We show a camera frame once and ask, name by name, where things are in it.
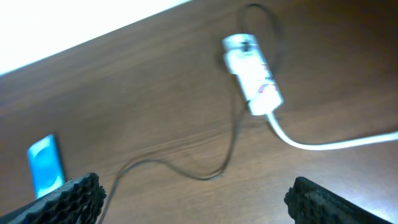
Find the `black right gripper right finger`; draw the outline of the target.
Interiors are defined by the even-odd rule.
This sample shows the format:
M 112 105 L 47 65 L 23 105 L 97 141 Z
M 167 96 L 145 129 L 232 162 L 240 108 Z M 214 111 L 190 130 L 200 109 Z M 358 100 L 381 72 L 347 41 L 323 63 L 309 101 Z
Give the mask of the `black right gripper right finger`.
M 390 224 L 305 177 L 297 177 L 284 197 L 295 224 Z

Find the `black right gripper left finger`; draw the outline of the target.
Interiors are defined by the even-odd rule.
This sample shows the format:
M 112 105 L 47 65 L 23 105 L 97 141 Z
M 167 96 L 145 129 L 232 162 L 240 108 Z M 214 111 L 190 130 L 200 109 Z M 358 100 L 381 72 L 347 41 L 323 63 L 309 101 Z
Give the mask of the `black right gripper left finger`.
M 1 217 L 8 224 L 95 223 L 102 211 L 106 192 L 99 176 L 87 173 Z

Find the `blue smartphone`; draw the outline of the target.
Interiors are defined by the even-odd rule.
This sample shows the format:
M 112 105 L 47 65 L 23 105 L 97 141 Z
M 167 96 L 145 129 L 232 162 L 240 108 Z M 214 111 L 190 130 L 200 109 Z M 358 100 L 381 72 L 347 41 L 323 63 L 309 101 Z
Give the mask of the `blue smartphone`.
M 27 158 L 36 199 L 57 190 L 65 183 L 54 134 L 49 134 L 33 143 L 27 150 Z

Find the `white power strip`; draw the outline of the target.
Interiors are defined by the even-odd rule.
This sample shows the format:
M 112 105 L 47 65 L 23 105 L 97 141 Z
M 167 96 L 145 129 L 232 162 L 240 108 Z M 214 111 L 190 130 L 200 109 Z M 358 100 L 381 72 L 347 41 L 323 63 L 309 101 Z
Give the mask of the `white power strip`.
M 224 62 L 236 75 L 253 116 L 271 114 L 284 100 L 256 38 L 234 34 L 223 39 Z

